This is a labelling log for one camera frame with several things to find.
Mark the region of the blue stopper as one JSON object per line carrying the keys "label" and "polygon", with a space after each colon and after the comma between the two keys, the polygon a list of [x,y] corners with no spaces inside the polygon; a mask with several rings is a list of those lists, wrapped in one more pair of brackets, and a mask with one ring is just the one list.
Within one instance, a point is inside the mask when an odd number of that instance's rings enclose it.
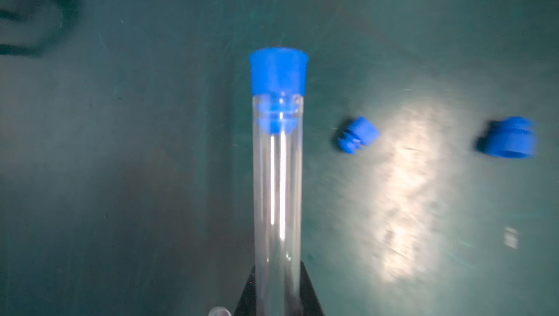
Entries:
{"label": "blue stopper", "polygon": [[476,141],[475,149],[485,155],[506,159],[532,157],[536,147],[533,125],[522,117],[492,120]]}
{"label": "blue stopper", "polygon": [[302,120],[309,57],[294,48],[263,48],[249,55],[253,112],[265,134],[292,134]]}
{"label": "blue stopper", "polygon": [[342,131],[337,144],[341,151],[353,155],[356,151],[368,147],[378,137],[379,130],[366,118],[359,117]]}

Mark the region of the clear test tube diagonal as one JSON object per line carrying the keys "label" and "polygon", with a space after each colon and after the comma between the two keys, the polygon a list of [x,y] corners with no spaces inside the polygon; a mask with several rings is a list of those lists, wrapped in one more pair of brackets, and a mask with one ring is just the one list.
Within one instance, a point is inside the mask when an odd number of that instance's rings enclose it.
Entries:
{"label": "clear test tube diagonal", "polygon": [[208,312],[208,316],[231,316],[231,313],[227,308],[217,306]]}

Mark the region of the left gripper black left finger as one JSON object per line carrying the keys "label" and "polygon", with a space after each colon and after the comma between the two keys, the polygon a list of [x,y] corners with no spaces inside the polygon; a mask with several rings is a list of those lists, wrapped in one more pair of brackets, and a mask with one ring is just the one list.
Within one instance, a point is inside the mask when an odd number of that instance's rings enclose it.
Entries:
{"label": "left gripper black left finger", "polygon": [[256,268],[253,267],[234,310],[233,316],[256,315]]}

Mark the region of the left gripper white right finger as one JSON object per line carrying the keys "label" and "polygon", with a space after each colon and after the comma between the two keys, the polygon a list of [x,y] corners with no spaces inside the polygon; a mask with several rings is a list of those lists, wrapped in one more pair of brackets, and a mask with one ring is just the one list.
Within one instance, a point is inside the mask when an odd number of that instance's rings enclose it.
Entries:
{"label": "left gripper white right finger", "polygon": [[301,262],[300,298],[303,316],[324,316],[304,262]]}

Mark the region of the clear test tube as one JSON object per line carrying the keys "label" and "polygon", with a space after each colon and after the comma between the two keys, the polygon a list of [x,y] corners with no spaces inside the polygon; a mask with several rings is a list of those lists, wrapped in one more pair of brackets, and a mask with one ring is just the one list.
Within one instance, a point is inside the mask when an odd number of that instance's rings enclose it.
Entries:
{"label": "clear test tube", "polygon": [[302,315],[301,187],[304,98],[253,97],[257,315]]}

